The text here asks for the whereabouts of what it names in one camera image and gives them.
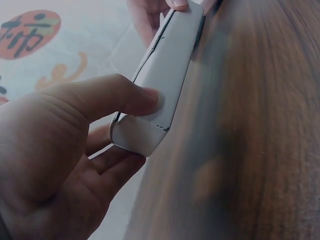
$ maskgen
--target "finger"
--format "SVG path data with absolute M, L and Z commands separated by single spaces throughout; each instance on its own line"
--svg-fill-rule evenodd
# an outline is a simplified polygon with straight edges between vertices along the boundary
M 149 46 L 160 26 L 160 13 L 147 13 L 146 9 L 132 1 L 127 2 L 135 29 L 145 46 Z
M 125 185 L 126 182 L 141 169 L 145 162 L 145 157 L 131 153 L 123 161 L 101 175 L 105 188 L 108 191 L 110 201 L 115 197 L 123 185 Z
M 156 90 L 139 87 L 119 74 L 61 84 L 42 93 L 58 100 L 61 108 L 72 107 L 88 123 L 114 112 L 136 116 L 151 114 L 159 98 Z
M 185 11 L 189 7 L 187 0 L 165 0 L 168 6 L 177 11 Z
M 104 125 L 94 129 L 86 139 L 85 155 L 90 157 L 112 143 L 109 135 L 110 125 Z
M 120 163 L 130 154 L 132 153 L 127 150 L 117 146 L 112 146 L 108 150 L 92 158 L 91 163 L 98 174 L 102 174 L 116 164 Z

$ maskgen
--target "orange circle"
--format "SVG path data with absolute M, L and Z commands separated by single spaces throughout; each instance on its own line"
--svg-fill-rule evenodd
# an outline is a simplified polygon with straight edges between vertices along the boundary
M 0 58 L 26 57 L 49 43 L 61 26 L 60 16 L 49 10 L 27 11 L 2 23 Z

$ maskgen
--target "white plastic casing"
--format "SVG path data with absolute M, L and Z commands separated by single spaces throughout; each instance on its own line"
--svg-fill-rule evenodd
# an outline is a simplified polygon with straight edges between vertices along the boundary
M 189 1 L 189 10 L 170 10 L 144 55 L 133 81 L 160 92 L 159 110 L 148 116 L 116 113 L 110 128 L 114 145 L 148 157 L 169 131 L 188 70 L 203 8 Z

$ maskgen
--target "wooden surface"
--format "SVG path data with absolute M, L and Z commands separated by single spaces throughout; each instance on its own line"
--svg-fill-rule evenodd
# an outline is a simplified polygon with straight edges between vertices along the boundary
M 224 0 L 126 240 L 320 239 L 320 3 Z

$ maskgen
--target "hand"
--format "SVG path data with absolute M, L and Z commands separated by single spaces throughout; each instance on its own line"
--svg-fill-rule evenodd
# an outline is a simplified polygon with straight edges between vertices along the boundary
M 158 92 L 121 75 L 66 83 L 0 106 L 0 212 L 13 239 L 85 240 L 145 158 L 112 146 L 109 126 L 89 124 L 116 111 L 155 111 Z
M 160 13 L 167 15 L 170 8 L 176 11 L 185 11 L 189 4 L 187 0 L 126 0 L 132 15 L 133 24 L 142 37 L 144 44 L 148 47 L 153 40 L 159 26 Z M 203 0 L 206 14 L 216 0 Z

